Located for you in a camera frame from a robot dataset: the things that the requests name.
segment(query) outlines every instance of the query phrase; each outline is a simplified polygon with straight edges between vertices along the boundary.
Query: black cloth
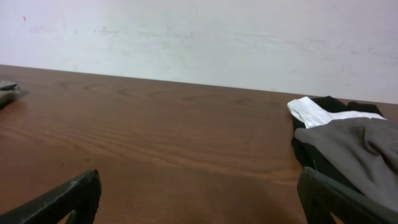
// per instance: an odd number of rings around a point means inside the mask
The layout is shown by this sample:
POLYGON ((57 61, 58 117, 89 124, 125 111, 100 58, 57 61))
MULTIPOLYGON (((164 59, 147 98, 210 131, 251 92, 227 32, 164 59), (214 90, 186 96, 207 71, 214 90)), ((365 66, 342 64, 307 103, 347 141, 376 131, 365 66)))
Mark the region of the black cloth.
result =
MULTIPOLYGON (((383 114, 380 112, 379 108, 376 105, 366 104, 366 103, 357 103, 357 102, 349 102, 348 105, 345 105, 343 102, 330 97, 320 97, 312 99, 317 105, 331 113, 339 113, 344 111, 360 111, 360 112, 368 112, 368 113, 377 113, 381 116, 383 114)), ((298 119, 293 117, 293 126, 294 130, 297 128, 305 128, 305 124, 298 119)), ((341 174, 339 170, 337 170, 319 151, 318 149, 307 143, 302 143, 299 140, 293 138, 292 146, 294 148, 294 153, 297 160, 304 167, 311 167, 322 174, 332 178, 333 180, 357 191, 360 192, 347 178, 341 174)))

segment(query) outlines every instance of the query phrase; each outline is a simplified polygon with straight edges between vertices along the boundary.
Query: gray fabric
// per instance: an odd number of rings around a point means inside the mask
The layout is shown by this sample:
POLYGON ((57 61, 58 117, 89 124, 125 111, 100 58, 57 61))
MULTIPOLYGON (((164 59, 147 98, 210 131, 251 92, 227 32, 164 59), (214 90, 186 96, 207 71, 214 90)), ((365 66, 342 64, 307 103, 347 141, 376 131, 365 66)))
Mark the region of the gray fabric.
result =
POLYGON ((295 137, 315 146, 364 195, 398 212, 398 124, 350 118, 310 129, 295 137))
POLYGON ((0 108, 15 100, 19 85, 11 81, 0 81, 0 108))

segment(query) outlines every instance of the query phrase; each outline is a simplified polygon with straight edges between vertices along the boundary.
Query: wood grain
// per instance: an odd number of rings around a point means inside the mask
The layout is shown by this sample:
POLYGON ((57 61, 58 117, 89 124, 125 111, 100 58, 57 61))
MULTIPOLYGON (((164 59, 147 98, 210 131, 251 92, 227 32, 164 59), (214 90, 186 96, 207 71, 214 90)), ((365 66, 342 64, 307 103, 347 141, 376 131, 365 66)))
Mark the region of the wood grain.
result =
MULTIPOLYGON (((95 223, 305 223, 283 93, 0 66, 0 213, 97 168, 95 223)), ((398 120, 398 106, 378 104, 398 120)))

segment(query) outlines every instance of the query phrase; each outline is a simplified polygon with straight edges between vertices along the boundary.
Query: pile of clothes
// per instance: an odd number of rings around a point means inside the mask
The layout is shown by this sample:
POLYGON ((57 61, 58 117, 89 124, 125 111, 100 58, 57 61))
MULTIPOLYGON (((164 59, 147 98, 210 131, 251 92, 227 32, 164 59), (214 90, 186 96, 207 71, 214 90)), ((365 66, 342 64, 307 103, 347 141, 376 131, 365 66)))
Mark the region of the pile of clothes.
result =
POLYGON ((287 104, 295 155, 339 183, 398 212, 398 123, 376 105, 330 96, 287 104))

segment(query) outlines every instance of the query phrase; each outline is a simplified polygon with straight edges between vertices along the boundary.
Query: black plastic object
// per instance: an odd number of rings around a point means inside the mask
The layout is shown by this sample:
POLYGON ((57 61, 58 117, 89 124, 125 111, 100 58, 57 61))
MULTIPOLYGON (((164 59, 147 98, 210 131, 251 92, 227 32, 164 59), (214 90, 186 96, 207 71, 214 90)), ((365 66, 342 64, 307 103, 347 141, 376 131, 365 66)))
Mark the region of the black plastic object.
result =
POLYGON ((88 170, 26 204, 0 215, 0 223, 91 224, 101 197, 97 170, 88 170))
POLYGON ((304 167, 297 185, 308 224, 333 223, 331 213, 344 223, 398 223, 398 213, 341 183, 304 167))

